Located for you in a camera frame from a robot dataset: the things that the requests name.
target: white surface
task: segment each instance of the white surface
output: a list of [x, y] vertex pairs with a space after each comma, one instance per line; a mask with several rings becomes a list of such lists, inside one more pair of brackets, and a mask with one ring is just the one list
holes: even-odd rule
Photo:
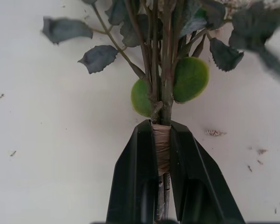
[[[137, 77], [121, 56], [92, 75], [76, 63], [106, 36], [53, 46], [40, 34], [43, 15], [83, 19], [84, 9], [92, 12], [78, 0], [0, 1], [0, 224], [105, 220], [114, 164], [144, 118], [130, 105]], [[280, 50], [280, 32], [271, 44]], [[280, 220], [280, 84], [248, 53], [233, 72], [210, 70], [205, 92], [174, 105], [173, 120], [219, 164], [245, 220]], [[228, 134], [205, 136], [212, 128]]]

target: leaf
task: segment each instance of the leaf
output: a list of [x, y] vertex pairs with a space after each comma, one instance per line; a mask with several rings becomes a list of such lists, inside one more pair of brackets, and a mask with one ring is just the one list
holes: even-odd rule
[[100, 72], [104, 68], [114, 62], [118, 50], [110, 45], [95, 46], [87, 51], [83, 58], [78, 62], [86, 66], [89, 74]]
[[133, 109], [144, 117], [150, 117], [151, 104], [148, 98], [147, 85], [143, 79], [139, 79], [132, 87], [131, 102]]
[[82, 2], [86, 3], [86, 4], [94, 4], [97, 0], [82, 0]]
[[226, 14], [225, 6], [214, 0], [200, 0], [202, 8], [206, 11], [209, 29], [214, 30], [221, 27]]
[[[147, 35], [148, 35], [148, 16], [146, 14], [140, 14], [140, 15], [137, 15], [136, 19], [137, 19], [138, 25], [140, 27], [140, 30], [143, 34], [143, 38], [144, 38], [144, 40], [146, 40]], [[162, 24], [161, 20], [158, 19], [159, 39], [161, 37], [162, 27], [163, 27], [163, 24]], [[126, 46], [133, 48], [133, 47], [140, 45], [138, 35], [137, 35], [136, 31], [134, 30], [133, 25], [131, 24], [129, 19], [124, 20], [124, 24], [122, 25], [122, 27], [120, 29], [120, 34], [123, 35], [122, 42]]]
[[54, 20], [44, 17], [42, 32], [52, 43], [56, 44], [78, 36], [89, 38], [93, 36], [93, 31], [84, 22], [67, 18]]
[[258, 50], [259, 57], [264, 65], [275, 72], [275, 77], [280, 81], [280, 60], [267, 48], [262, 47]]
[[173, 97], [179, 104], [199, 96], [209, 82], [207, 64], [196, 57], [185, 57], [175, 69]]
[[238, 63], [242, 60], [244, 53], [239, 53], [237, 50], [226, 46], [217, 38], [210, 40], [210, 51], [217, 67], [223, 71], [235, 69]]
[[253, 50], [264, 45], [280, 26], [280, 8], [265, 9], [262, 1], [248, 9], [236, 12], [232, 17], [234, 30], [229, 44], [237, 49]]
[[182, 30], [180, 37], [191, 34], [196, 30], [204, 28], [207, 24], [206, 16], [200, 9], [201, 4], [197, 0], [186, 0], [182, 12]]
[[[140, 7], [140, 1], [133, 0], [132, 6], [133, 5], [137, 14]], [[108, 21], [111, 25], [119, 25], [124, 19], [128, 18], [125, 0], [112, 0], [112, 5], [106, 11], [106, 14], [109, 17]]]

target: twine wrapping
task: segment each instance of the twine wrapping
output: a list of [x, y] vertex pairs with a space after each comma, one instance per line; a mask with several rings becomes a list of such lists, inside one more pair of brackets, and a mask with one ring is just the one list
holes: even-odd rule
[[170, 172], [170, 126], [152, 124], [159, 175]]

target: round green leaf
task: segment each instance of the round green leaf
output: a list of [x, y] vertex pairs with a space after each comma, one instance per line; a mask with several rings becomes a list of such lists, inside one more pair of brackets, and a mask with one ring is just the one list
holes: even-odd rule
[[131, 101], [134, 110], [138, 114], [144, 117], [150, 117], [151, 114], [150, 100], [148, 99], [148, 95], [147, 95], [146, 83], [142, 79], [139, 79], [132, 87]]
[[185, 57], [179, 61], [175, 70], [173, 96], [177, 103], [183, 104], [199, 96], [209, 82], [207, 64], [196, 57]]

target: fuzzy green leaf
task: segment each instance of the fuzzy green leaf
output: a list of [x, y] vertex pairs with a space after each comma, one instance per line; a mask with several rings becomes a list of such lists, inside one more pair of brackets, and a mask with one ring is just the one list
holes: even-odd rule
[[97, 0], [82, 0], [82, 2], [89, 4], [89, 5], [96, 3], [96, 1]]
[[196, 57], [185, 57], [175, 69], [173, 97], [175, 102], [183, 104], [199, 96], [209, 82], [207, 64]]
[[78, 62], [86, 66], [89, 74], [102, 71], [114, 62], [118, 51], [110, 45], [95, 46], [87, 51]]
[[214, 0], [200, 0], [202, 8], [206, 11], [209, 29], [218, 29], [222, 26], [226, 14], [225, 6]]
[[235, 69], [238, 63], [242, 60], [244, 53], [239, 53], [237, 50], [226, 46], [217, 38], [210, 40], [210, 51], [217, 67], [223, 71]]
[[198, 0], [185, 1], [182, 12], [182, 30], [180, 37], [203, 29], [206, 26], [206, 15], [200, 8], [201, 4]]
[[42, 32], [52, 43], [56, 44], [78, 36], [89, 38], [93, 36], [93, 31], [84, 22], [67, 18], [44, 17]]
[[133, 109], [144, 117], [151, 115], [151, 105], [147, 94], [146, 83], [143, 79], [139, 79], [132, 87], [131, 102]]
[[[140, 7], [140, 1], [133, 0], [132, 6], [134, 7], [135, 13], [137, 14]], [[125, 0], [112, 0], [112, 5], [106, 11], [106, 14], [109, 17], [108, 21], [111, 25], [119, 25], [124, 19], [128, 18]]]
[[[143, 38], [144, 40], [147, 39], [147, 35], [148, 35], [148, 16], [146, 14], [140, 14], [137, 15], [137, 22], [138, 25], [140, 27], [140, 30], [142, 32]], [[158, 20], [158, 34], [159, 34], [159, 38], [161, 37], [162, 34], [162, 27], [163, 24], [161, 22], [161, 20]], [[123, 35], [123, 40], [122, 42], [130, 47], [136, 47], [138, 45], [140, 45], [140, 41], [138, 38], [138, 35], [136, 33], [136, 31], [133, 28], [133, 25], [131, 24], [129, 19], [124, 20], [124, 24], [122, 25], [121, 29], [120, 29], [120, 34]]]

